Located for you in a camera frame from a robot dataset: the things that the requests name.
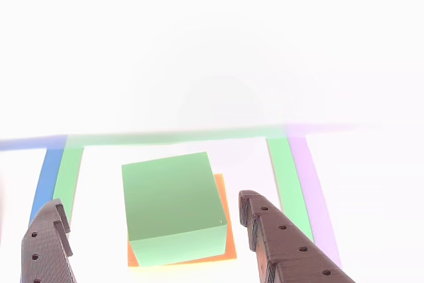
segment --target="green cube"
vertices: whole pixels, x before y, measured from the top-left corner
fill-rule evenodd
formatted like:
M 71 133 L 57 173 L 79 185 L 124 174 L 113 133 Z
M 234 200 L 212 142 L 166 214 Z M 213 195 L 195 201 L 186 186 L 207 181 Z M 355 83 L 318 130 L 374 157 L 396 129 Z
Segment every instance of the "green cube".
M 122 173 L 140 266 L 225 253 L 227 219 L 206 152 L 123 165 Z

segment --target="blue stripe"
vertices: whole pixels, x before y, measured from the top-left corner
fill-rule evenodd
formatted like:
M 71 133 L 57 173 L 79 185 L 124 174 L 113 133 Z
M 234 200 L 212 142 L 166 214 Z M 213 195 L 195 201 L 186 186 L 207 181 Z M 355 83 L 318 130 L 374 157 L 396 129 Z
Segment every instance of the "blue stripe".
M 30 223 L 42 206 L 53 199 L 54 188 L 56 187 L 56 180 L 58 179 L 63 153 L 64 144 L 62 145 L 62 149 L 48 149 L 46 152 L 46 157 L 44 157 L 40 178 L 38 179 L 35 191 L 34 203 L 32 204 Z

